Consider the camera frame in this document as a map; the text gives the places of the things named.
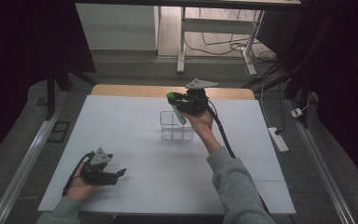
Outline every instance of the power strip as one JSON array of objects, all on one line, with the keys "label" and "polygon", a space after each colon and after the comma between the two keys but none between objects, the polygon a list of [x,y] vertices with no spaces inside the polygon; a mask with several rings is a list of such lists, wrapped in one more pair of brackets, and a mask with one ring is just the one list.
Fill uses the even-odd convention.
[{"label": "power strip", "polygon": [[268,128],[269,135],[271,135],[272,140],[274,141],[275,146],[278,148],[280,152],[288,151],[286,143],[284,143],[283,138],[280,134],[276,134],[276,128]]},{"label": "power strip", "polygon": [[302,115],[302,111],[299,109],[299,108],[297,108],[297,109],[295,109],[295,110],[292,110],[292,116],[294,117],[294,118],[298,118],[298,117],[300,117]]}]

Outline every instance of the green component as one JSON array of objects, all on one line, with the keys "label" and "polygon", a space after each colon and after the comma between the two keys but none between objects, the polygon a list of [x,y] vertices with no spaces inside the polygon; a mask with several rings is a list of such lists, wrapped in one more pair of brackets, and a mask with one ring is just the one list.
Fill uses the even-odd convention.
[{"label": "green component", "polygon": [[173,94],[173,92],[170,91],[170,92],[167,93],[167,97],[171,98],[171,99],[174,99],[175,95]]},{"label": "green component", "polygon": [[168,103],[170,103],[170,105],[173,105],[174,101],[176,100],[175,94],[173,94],[173,92],[170,91],[167,93],[167,98],[168,98]]}]

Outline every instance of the white table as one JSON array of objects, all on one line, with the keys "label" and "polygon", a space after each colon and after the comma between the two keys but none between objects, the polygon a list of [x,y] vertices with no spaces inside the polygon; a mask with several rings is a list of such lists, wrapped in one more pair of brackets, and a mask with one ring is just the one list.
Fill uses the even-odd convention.
[{"label": "white table", "polygon": [[[256,100],[214,100],[228,141],[252,174],[271,214],[293,214],[280,164]],[[113,159],[104,169],[127,168],[115,186],[100,187],[82,211],[142,215],[219,215],[207,151],[192,141],[161,140],[159,114],[166,98],[88,96],[39,211],[51,211],[69,175],[86,153],[102,147]],[[213,132],[223,144],[220,132]]]}]

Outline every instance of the dark background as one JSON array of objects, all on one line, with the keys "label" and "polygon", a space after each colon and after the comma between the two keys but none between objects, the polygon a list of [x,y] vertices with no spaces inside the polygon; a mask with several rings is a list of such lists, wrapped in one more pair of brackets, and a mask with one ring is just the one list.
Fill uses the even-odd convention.
[{"label": "dark background", "polygon": [[358,167],[358,1],[347,1],[311,62],[317,114]]},{"label": "dark background", "polygon": [[28,89],[61,63],[95,72],[75,4],[0,1],[0,144]]}]

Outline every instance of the gray sleeve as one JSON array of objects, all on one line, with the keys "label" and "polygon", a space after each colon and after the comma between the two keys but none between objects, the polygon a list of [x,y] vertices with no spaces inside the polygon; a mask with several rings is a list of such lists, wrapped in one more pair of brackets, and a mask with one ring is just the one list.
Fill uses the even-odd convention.
[{"label": "gray sleeve", "polygon": [[240,159],[231,158],[226,148],[221,147],[207,162],[213,170],[213,185],[225,210],[224,223],[274,223]]},{"label": "gray sleeve", "polygon": [[79,224],[77,218],[81,203],[63,196],[52,212],[43,213],[36,224]]}]

